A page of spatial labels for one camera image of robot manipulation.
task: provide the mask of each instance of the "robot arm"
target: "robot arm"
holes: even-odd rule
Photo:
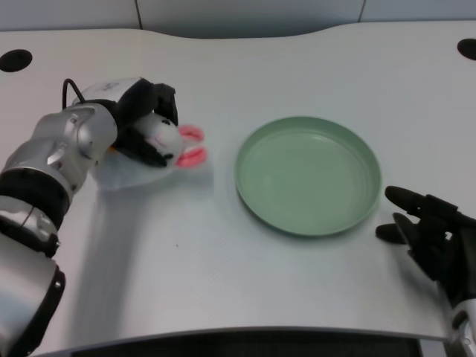
[[[51,258],[89,169],[110,146],[145,164],[167,165],[132,125],[152,110],[177,121],[174,94],[141,78],[78,91],[73,106],[41,118],[8,158],[0,174],[1,356],[33,352],[60,302],[65,275]]]
[[[441,285],[452,308],[450,355],[476,357],[476,220],[432,195],[392,186],[385,195],[419,221],[394,213],[395,223],[377,227],[376,236],[406,244],[411,259]]]

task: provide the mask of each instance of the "black cable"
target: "black cable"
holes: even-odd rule
[[[135,3],[135,11],[137,13],[137,20],[139,21],[139,28],[143,30],[142,28],[142,19],[141,19],[141,12],[139,11],[139,4],[137,3],[137,0],[134,1]]]
[[[365,9],[365,3],[367,2],[367,0],[364,0],[364,2],[362,2],[362,9],[360,9],[360,15],[358,15],[358,20],[357,22],[361,22],[362,21],[362,15],[364,15],[364,9]]]
[[[76,86],[76,83],[73,82],[73,80],[66,78],[65,81],[62,83],[62,108],[63,109],[66,108],[66,102],[68,100],[68,84],[71,84],[71,87],[73,87],[74,93],[76,94],[80,102],[84,104],[86,101],[83,95],[81,94],[80,90]]]

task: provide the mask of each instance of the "plush bunny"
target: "plush bunny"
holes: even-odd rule
[[[151,113],[140,119],[135,128],[167,159],[167,167],[147,166],[109,149],[92,171],[100,189],[118,190],[147,184],[165,177],[177,168],[195,167],[207,159],[205,148],[197,146],[203,141],[204,135],[196,126],[175,126],[170,120]]]

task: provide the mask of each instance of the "plate rim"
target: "plate rim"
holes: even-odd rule
[[[339,228],[338,230],[331,230],[331,231],[323,231],[323,232],[318,232],[318,233],[303,233],[303,232],[300,232],[300,231],[292,231],[292,230],[289,230],[287,228],[284,228],[282,226],[280,226],[279,224],[274,224],[274,223],[271,223],[270,221],[264,219],[263,217],[261,217],[261,215],[259,215],[251,206],[250,204],[246,201],[246,198],[245,198],[245,195],[242,193],[243,189],[241,187],[240,189],[240,184],[239,184],[239,179],[238,179],[238,172],[239,172],[239,168],[238,168],[238,160],[239,160],[239,157],[242,153],[242,150],[243,150],[243,147],[246,145],[246,143],[251,139],[251,137],[259,132],[261,129],[265,128],[266,126],[268,125],[271,125],[273,123],[276,123],[278,121],[282,121],[282,120],[289,120],[289,119],[296,119],[296,118],[311,118],[311,119],[317,119],[317,120],[322,120],[322,121],[327,121],[329,123],[332,123],[336,126],[340,126],[342,128],[344,128],[345,130],[347,130],[348,132],[351,132],[354,136],[357,137],[357,139],[359,139],[365,146],[366,148],[368,148],[370,154],[373,156],[375,162],[376,162],[376,167],[377,167],[377,173],[378,173],[378,180],[379,180],[379,184],[378,184],[378,187],[377,187],[377,194],[376,194],[376,197],[372,203],[372,205],[366,210],[366,212],[362,215],[360,215],[354,222],[350,223],[349,225],[346,225],[342,228]],[[328,119],[324,119],[324,118],[320,118],[320,117],[315,117],[315,116],[312,116],[312,115],[292,115],[292,116],[288,116],[288,117],[284,117],[284,118],[278,118],[278,119],[274,119],[274,120],[270,120],[269,122],[267,123],[264,123],[263,125],[257,127],[251,134],[249,134],[245,140],[241,143],[241,145],[239,146],[239,149],[238,149],[238,152],[237,152],[237,155],[236,155],[236,158],[235,158],[235,162],[234,162],[234,181],[235,181],[235,188],[237,189],[237,192],[239,194],[239,197],[241,198],[241,201],[242,203],[259,219],[261,220],[262,222],[266,223],[267,225],[273,227],[273,228],[277,228],[279,229],[280,231],[283,231],[283,232],[286,232],[286,233],[290,233],[290,234],[295,234],[295,235],[299,235],[299,236],[302,236],[302,237],[320,237],[320,236],[329,236],[329,235],[333,235],[333,234],[338,234],[338,233],[341,233],[341,232],[344,232],[344,231],[347,231],[349,229],[351,229],[352,227],[355,227],[356,225],[358,225],[359,223],[363,222],[375,209],[376,207],[378,206],[379,204],[379,201],[380,201],[380,197],[381,197],[381,194],[382,194],[382,187],[383,187],[383,178],[382,178],[382,168],[380,166],[380,163],[379,163],[379,160],[377,158],[377,155],[375,154],[375,152],[372,150],[372,148],[367,144],[367,142],[362,139],[360,137],[360,135],[357,135],[353,130],[347,128],[346,126],[344,125],[341,125],[333,120],[328,120]]]

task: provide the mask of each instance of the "white table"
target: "white table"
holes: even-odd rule
[[[121,194],[88,179],[60,230],[67,286],[36,353],[234,327],[353,330],[444,339],[433,283],[403,247],[374,237],[397,210],[382,197],[337,237],[295,239],[240,203],[233,165],[258,126],[314,115],[358,133],[384,185],[432,193],[476,216],[476,62],[457,43],[476,22],[345,25],[278,39],[182,39],[140,30],[0,33],[0,53],[32,64],[0,72],[0,161],[80,88],[142,76],[177,89],[209,165]]]

